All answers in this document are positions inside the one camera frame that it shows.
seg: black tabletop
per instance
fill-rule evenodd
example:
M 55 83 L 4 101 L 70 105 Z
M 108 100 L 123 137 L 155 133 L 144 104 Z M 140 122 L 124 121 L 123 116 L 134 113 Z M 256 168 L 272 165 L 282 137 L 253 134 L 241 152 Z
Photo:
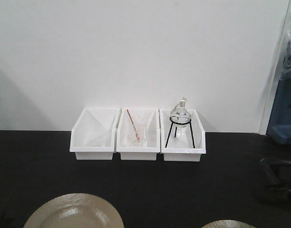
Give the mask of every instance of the black tabletop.
M 265 157 L 291 159 L 291 147 L 250 133 L 207 133 L 200 162 L 77 161 L 70 132 L 0 131 L 0 227 L 21 228 L 45 202 L 67 193 L 104 198 L 126 228 L 201 228 L 233 219 L 257 228 L 291 228 L 284 206 L 256 202 L 269 182 Z

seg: black wire stand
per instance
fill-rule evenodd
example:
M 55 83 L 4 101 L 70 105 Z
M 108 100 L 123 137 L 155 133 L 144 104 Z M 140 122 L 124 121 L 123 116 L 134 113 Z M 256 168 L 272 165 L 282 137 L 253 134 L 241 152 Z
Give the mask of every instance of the black wire stand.
M 172 123 L 171 123 L 171 125 L 170 125 L 169 135 L 168 135 L 168 139 L 166 140 L 165 148 L 168 146 L 168 143 L 169 143 L 169 137 L 170 137 L 170 133 L 171 133 L 171 131 L 172 131 L 173 124 L 177 124 L 177 125 L 188 125 L 188 124 L 189 124 L 189 127 L 190 127 L 190 129 L 191 129 L 191 135 L 192 135 L 193 147 L 195 148 L 194 135 L 193 135 L 193 128 L 192 128 L 192 120 L 190 120 L 190 121 L 187 122 L 187 123 L 177 123 L 177 122 L 175 122 L 175 121 L 172 121 L 171 118 L 169 118 L 169 120 L 170 120 Z M 175 135 L 174 135 L 174 137 L 176 137 L 176 134 L 177 134 L 177 127 L 176 127 L 176 129 L 175 129 Z

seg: glass flask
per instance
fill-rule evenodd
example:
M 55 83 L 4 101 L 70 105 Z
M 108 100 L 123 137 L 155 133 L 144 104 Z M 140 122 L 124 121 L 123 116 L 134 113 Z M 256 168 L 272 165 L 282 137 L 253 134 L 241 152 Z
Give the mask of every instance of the glass flask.
M 192 115 L 185 108 L 186 101 L 186 98 L 182 98 L 170 113 L 170 119 L 174 122 L 175 127 L 184 128 L 187 126 L 184 124 L 188 124 L 191 120 Z

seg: plastic bin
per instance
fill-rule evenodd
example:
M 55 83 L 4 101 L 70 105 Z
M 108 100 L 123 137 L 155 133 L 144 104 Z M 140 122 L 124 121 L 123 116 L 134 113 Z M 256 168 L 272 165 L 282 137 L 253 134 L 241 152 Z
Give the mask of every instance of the plastic bin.
M 71 131 L 70 152 L 77 160 L 111 160 L 120 109 L 85 108 Z
M 177 130 L 177 137 L 174 137 L 175 126 L 173 126 L 167 148 L 167 141 L 171 122 L 169 120 L 170 109 L 160 109 L 161 124 L 161 152 L 165 161 L 199 162 L 202 154 L 206 153 L 205 131 L 195 109 L 188 110 L 192 114 L 192 129 L 195 148 L 193 148 L 191 131 L 189 125 Z
M 136 131 L 127 113 L 131 115 L 136 125 L 138 136 L 146 137 L 143 142 L 134 143 Z M 158 109 L 122 109 L 119 126 L 117 130 L 117 152 L 121 154 L 122 160 L 156 160 L 160 152 L 160 128 Z

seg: gold plate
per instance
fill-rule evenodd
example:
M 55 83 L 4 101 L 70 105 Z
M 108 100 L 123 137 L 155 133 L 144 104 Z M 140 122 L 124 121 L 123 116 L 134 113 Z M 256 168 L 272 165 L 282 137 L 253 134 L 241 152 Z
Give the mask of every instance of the gold plate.
M 73 193 L 42 205 L 24 228 L 124 228 L 124 225 L 120 214 L 106 200 Z
M 255 228 L 255 227 L 235 220 L 219 220 L 206 224 L 202 228 Z

